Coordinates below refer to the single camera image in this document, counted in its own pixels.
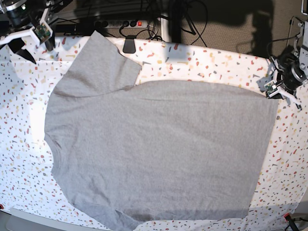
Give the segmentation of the grey T-shirt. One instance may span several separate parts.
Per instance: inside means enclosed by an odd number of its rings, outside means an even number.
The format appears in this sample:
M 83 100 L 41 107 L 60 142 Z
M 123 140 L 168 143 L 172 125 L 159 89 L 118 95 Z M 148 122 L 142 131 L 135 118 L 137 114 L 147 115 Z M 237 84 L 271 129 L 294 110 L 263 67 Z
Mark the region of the grey T-shirt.
M 135 85 L 140 70 L 93 32 L 55 86 L 45 141 L 69 203 L 114 231 L 244 218 L 278 101 L 224 84 Z

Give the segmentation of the black power adapter brick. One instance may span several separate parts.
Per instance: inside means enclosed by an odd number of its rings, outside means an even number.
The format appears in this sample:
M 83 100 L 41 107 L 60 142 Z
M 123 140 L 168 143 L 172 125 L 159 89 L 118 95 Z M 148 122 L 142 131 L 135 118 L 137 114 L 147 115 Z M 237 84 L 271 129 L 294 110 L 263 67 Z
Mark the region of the black power adapter brick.
M 76 24 L 58 24 L 56 26 L 56 33 L 76 33 L 77 31 Z

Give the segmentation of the white power strip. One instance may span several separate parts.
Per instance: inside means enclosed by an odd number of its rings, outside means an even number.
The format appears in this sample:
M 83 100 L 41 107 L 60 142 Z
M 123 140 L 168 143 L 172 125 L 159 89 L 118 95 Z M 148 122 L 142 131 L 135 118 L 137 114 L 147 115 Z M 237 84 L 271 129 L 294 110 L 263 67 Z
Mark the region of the white power strip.
M 102 28 L 146 28 L 148 21 L 146 20 L 96 20 L 94 26 Z

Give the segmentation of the thin metal stand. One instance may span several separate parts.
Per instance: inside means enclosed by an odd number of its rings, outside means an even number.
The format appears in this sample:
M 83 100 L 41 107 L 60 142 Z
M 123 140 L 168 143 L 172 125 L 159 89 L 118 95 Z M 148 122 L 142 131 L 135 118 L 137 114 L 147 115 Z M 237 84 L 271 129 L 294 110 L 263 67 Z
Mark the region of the thin metal stand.
M 308 19 L 292 16 L 289 21 L 288 37 L 294 37 L 287 41 L 286 46 L 292 46 L 294 51 L 299 52 L 302 45 L 307 46 L 308 40 Z

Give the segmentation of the black table clamp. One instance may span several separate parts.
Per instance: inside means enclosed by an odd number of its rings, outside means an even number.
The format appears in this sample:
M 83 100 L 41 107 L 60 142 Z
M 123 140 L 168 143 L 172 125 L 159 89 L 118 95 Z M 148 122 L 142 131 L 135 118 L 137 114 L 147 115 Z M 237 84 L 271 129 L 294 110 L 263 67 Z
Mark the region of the black table clamp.
M 135 39 L 136 39 L 135 35 L 126 36 L 122 50 L 123 53 L 134 54 L 136 52 L 135 41 L 134 41 Z

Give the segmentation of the red clamp bottom right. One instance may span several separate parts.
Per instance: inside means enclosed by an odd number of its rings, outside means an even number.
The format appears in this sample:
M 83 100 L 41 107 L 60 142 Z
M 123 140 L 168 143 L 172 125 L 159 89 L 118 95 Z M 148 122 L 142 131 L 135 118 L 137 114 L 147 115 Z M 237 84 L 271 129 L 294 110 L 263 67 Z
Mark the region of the red clamp bottom right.
M 291 229 L 291 231 L 299 231 L 298 227 L 295 224 L 295 221 L 292 219 L 292 217 L 290 216 L 289 213 L 285 214 L 283 216 L 285 218 L 285 220 L 287 221 L 288 225 L 287 227 L 284 229 L 284 231 L 287 231 L 288 228 Z

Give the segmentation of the terrazzo pattern tablecloth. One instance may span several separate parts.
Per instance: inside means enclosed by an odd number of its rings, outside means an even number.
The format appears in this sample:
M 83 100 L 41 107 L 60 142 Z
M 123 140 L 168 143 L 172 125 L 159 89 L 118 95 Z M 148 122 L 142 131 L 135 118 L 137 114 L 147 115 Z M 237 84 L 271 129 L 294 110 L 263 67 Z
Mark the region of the terrazzo pattern tablecloth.
M 65 230 L 104 226 L 73 208 L 51 175 L 52 154 L 44 120 L 54 86 L 87 37 L 61 37 L 48 52 L 25 38 L 36 64 L 0 52 L 0 204 L 13 216 Z M 223 83 L 261 93 L 269 63 L 255 56 L 183 44 L 137 40 L 130 59 L 142 65 L 137 78 Z M 275 127 L 248 215 L 219 221 L 150 221 L 140 231 L 283 230 L 286 213 L 308 212 L 308 88 L 297 91 L 302 111 L 280 101 Z

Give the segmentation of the grey table frame leg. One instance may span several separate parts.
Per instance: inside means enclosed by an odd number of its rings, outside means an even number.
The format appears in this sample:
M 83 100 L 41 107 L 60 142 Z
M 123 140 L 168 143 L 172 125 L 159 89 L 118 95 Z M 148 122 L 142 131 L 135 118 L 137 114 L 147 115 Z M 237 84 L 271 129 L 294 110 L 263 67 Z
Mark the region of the grey table frame leg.
M 161 18 L 160 24 L 162 40 L 165 42 L 171 42 L 171 37 L 169 34 L 169 21 L 165 18 Z

